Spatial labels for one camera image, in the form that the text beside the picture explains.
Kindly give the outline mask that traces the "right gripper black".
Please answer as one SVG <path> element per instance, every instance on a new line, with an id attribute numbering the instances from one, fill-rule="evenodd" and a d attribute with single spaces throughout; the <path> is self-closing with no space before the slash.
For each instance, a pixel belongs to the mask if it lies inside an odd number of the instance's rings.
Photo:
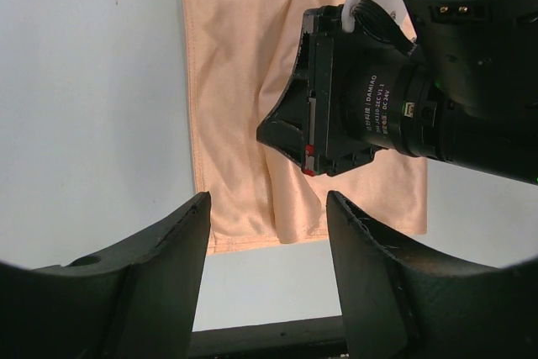
<path id="1" fill-rule="evenodd" d="M 256 130 L 258 142 L 311 177 L 365 166 L 394 147 L 389 120 L 413 72 L 413 44 L 379 4 L 361 0 L 352 9 L 351 33 L 342 9 L 303 13 L 292 73 Z"/>

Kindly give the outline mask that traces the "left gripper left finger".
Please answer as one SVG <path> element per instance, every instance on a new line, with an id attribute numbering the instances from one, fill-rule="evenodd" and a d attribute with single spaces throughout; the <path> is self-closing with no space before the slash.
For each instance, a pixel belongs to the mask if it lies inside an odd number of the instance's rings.
<path id="1" fill-rule="evenodd" d="M 67 266 L 1 266 L 4 358 L 185 358 L 210 231 L 199 193 Z"/>

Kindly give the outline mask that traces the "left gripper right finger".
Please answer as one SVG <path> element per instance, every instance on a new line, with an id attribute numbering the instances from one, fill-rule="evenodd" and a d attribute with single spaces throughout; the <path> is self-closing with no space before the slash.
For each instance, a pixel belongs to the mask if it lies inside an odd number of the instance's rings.
<path id="1" fill-rule="evenodd" d="M 536 260 L 496 268 L 447 255 L 334 191 L 326 214 L 351 357 L 536 357 Z"/>

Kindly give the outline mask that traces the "peach satin napkin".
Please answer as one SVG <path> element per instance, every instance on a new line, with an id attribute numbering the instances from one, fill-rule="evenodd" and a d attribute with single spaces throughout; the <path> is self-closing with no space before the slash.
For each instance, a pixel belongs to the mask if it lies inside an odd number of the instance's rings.
<path id="1" fill-rule="evenodd" d="M 303 12 L 343 2 L 182 0 L 195 188 L 212 198 L 209 253 L 325 239 L 331 190 L 405 234 L 426 232 L 425 160 L 382 151 L 338 177 L 307 177 L 256 140 L 291 74 Z"/>

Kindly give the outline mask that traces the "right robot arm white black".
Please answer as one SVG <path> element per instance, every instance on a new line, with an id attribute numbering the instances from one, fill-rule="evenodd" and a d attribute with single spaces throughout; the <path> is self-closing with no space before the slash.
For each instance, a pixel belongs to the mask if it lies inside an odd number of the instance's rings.
<path id="1" fill-rule="evenodd" d="M 303 14 L 287 85 L 256 138 L 305 174 L 380 150 L 537 182 L 537 0 L 402 0 L 409 40 L 376 0 Z"/>

